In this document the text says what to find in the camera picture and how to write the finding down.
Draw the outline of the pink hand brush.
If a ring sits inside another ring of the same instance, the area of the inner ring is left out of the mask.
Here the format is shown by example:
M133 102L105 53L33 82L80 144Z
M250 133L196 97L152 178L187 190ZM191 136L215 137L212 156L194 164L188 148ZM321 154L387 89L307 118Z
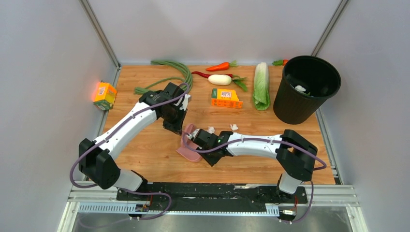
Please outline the pink hand brush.
M196 127L193 123L188 124L188 125L183 129L181 137L182 137L182 138L187 138L187 135L188 135L189 133L195 131L196 129L197 129L197 127Z

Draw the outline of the pink dustpan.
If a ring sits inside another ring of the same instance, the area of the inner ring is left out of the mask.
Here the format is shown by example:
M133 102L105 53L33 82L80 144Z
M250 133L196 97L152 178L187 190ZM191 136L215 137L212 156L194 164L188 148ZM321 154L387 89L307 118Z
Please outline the pink dustpan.
M202 156L189 149L196 149L198 145L194 144L192 141L187 141L188 146L185 146L183 139L181 138L180 140L180 147L176 150L178 154L180 154L182 157L186 158L190 162L199 162L202 159Z

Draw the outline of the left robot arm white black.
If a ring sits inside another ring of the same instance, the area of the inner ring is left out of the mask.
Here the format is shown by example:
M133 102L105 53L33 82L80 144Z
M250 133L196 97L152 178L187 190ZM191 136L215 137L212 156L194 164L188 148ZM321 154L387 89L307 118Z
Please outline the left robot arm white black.
M115 126L93 140L82 140L79 158L70 173L77 167L94 182L93 187L127 189L134 199L144 199L148 193L147 186L143 184L145 179L135 171L120 169L115 160L134 137L160 118L166 130L182 134L191 99L188 90L183 90L183 87L188 88L189 85L168 83L164 90L144 93Z

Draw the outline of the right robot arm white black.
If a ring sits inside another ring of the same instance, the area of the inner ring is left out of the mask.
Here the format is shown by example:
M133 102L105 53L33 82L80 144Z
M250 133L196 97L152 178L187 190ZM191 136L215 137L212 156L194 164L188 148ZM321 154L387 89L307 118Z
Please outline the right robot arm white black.
M219 135L203 129L182 136L183 142L193 142L198 152L210 166L221 158L251 155L274 159L282 166L276 196L281 202L289 202L297 187L312 180L317 148L294 130L273 136L243 135L233 131L222 131Z

